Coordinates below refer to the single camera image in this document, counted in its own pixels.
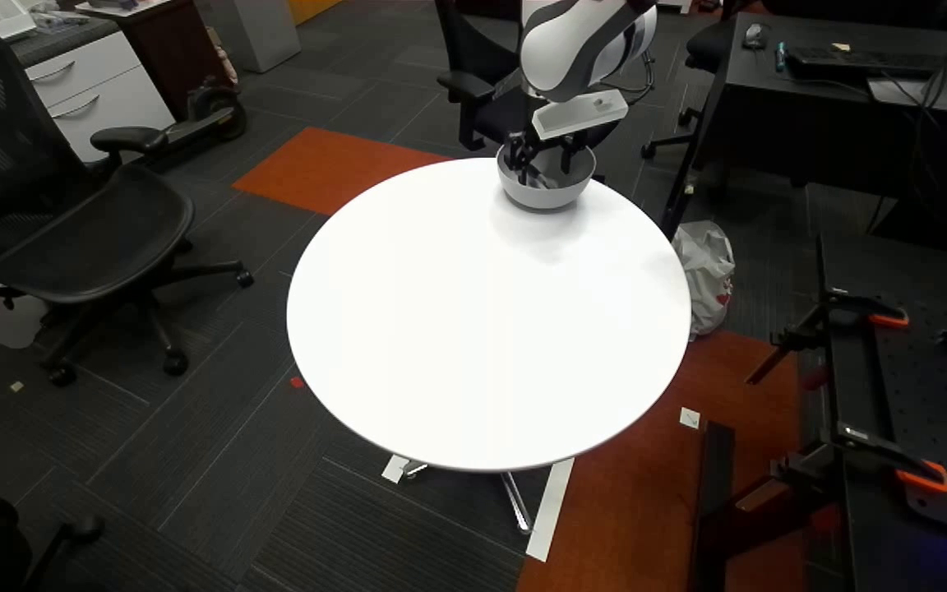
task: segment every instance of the table leg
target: table leg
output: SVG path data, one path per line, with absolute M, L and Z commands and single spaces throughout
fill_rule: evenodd
M 516 530 L 520 530 L 520 533 L 529 533 L 529 530 L 533 530 L 533 520 L 529 520 L 526 497 L 520 493 L 513 474 L 500 474 L 500 480 L 503 480 L 503 490 L 506 490 L 506 500 L 510 500 Z
M 408 457 L 395 457 L 385 474 L 391 474 L 388 480 L 398 483 L 398 480 L 414 480 L 414 477 L 424 474 L 424 470 L 431 470 L 431 464 L 408 460 Z M 503 493 L 506 493 L 506 500 L 510 500 L 516 530 L 526 536 L 526 533 L 533 530 L 529 503 L 526 503 L 526 497 L 520 493 L 513 474 L 500 474 L 500 483 L 503 483 Z
M 427 470 L 431 464 L 418 464 L 418 460 L 408 460 L 404 464 L 404 480 L 414 480 L 421 470 Z

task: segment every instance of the round white table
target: round white table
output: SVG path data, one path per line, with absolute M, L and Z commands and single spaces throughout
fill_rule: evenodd
M 691 296 L 664 234 L 592 181 L 506 201 L 493 158 L 388 178 L 306 247 L 286 332 L 355 434 L 450 470 L 526 470 L 638 421 L 674 378 Z

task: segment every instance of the metal stand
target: metal stand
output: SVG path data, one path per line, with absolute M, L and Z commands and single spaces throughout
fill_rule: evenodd
M 424 474 L 431 464 L 421 464 L 421 460 L 404 460 L 404 480 L 414 480 L 418 474 Z M 510 500 L 510 510 L 513 510 L 513 520 L 516 520 L 516 530 L 526 536 L 533 530 L 533 516 L 529 516 L 529 503 L 526 497 L 520 493 L 513 474 L 500 474 L 500 483 L 503 483 L 503 493 Z
M 796 329 L 773 339 L 776 352 L 750 375 L 750 385 L 763 382 L 786 352 L 822 345 L 835 309 L 852 312 L 868 329 L 908 329 L 901 306 L 825 289 L 822 303 Z M 904 490 L 947 497 L 947 467 L 937 460 L 911 457 L 894 441 L 832 421 L 825 441 L 776 460 L 763 480 L 700 516 L 691 589 L 727 589 L 727 559 L 806 526 L 819 506 L 835 503 L 842 454 L 855 451 L 891 467 Z

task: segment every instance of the desk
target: desk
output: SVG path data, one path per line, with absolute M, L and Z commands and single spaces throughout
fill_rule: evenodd
M 766 49 L 743 49 L 750 23 L 766 26 Z M 792 79 L 776 69 L 776 43 L 815 46 L 835 39 L 885 53 L 944 56 L 947 49 L 947 33 L 937 30 L 737 13 L 730 59 L 714 79 L 691 158 L 674 181 L 664 230 L 677 227 L 687 174 L 704 161 L 891 197 L 921 187 L 940 194 L 937 207 L 947 214 L 947 115 L 934 115 L 937 128 L 921 128 L 924 155 L 944 171 L 944 187 L 931 191 L 924 181 L 911 184 L 914 109 L 871 102 L 865 82 Z
M 937 349 L 947 329 L 947 253 L 825 234 L 822 283 L 888 296 L 911 312 L 908 332 L 832 329 L 825 418 L 947 464 L 947 352 Z M 835 487 L 852 589 L 947 589 L 947 526 L 917 516 L 888 467 L 838 454 Z
M 138 10 L 89 7 L 89 13 L 125 30 L 178 122 L 187 118 L 187 95 L 207 79 L 233 89 L 233 76 L 217 56 L 194 0 L 158 0 Z
M 691 335 L 664 234 L 592 181 L 569 210 L 503 197 L 497 161 L 414 168 L 306 247 L 286 332 L 355 434 L 447 470 L 529 470 L 638 421 Z
M 39 30 L 10 46 L 26 66 L 49 118 L 82 161 L 105 151 L 89 138 L 102 128 L 168 128 L 174 115 L 115 23 L 82 13 L 39 13 Z

